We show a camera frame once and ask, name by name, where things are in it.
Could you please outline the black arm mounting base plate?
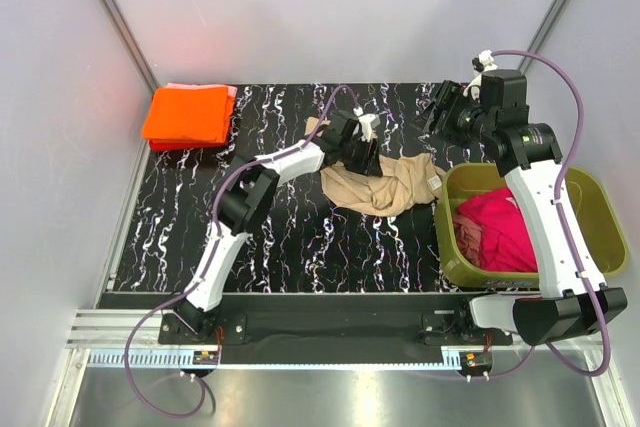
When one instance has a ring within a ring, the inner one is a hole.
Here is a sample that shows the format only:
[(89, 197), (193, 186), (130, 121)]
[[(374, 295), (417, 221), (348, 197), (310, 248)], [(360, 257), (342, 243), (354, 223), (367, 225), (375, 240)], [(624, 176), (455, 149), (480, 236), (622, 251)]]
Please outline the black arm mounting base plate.
[(163, 344), (221, 350), (225, 367), (391, 367), (443, 361), (443, 347), (482, 351), (509, 346), (510, 335), (471, 326), (460, 293), (226, 294), (203, 337), (172, 312)]

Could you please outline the beige t shirt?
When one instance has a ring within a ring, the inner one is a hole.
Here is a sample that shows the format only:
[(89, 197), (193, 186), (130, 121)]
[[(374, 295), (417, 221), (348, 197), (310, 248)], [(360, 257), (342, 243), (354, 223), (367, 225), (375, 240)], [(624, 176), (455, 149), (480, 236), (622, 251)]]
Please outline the beige t shirt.
[(398, 216), (441, 196), (446, 172), (429, 153), (399, 159), (380, 156), (379, 160), (381, 177), (349, 172), (341, 163), (323, 169), (324, 195), (337, 207), (378, 217)]

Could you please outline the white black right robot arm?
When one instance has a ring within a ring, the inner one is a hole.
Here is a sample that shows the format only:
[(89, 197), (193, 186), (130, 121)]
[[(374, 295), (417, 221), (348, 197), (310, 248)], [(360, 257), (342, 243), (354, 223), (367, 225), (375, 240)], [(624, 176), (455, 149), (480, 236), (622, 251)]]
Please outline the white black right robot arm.
[(469, 303), (476, 326), (517, 333), (528, 345), (604, 333), (628, 306), (608, 286), (573, 212), (567, 164), (552, 128), (529, 120), (527, 79), (486, 69), (468, 85), (446, 80), (417, 117), (419, 129), (466, 147), (482, 144), (522, 213), (538, 265), (539, 296), (485, 295)]

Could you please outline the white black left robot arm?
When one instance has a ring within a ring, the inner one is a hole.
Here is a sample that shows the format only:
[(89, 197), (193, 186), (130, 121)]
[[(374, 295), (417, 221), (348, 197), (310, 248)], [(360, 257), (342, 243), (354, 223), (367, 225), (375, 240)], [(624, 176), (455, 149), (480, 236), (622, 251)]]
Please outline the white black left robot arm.
[(365, 114), (360, 108), (338, 111), (289, 147), (232, 162), (214, 198), (210, 237), (196, 273), (174, 307), (182, 325), (199, 337), (205, 335), (231, 267), (247, 239), (268, 217), (278, 187), (336, 164), (356, 174), (382, 175), (374, 135), (379, 124), (378, 115)]

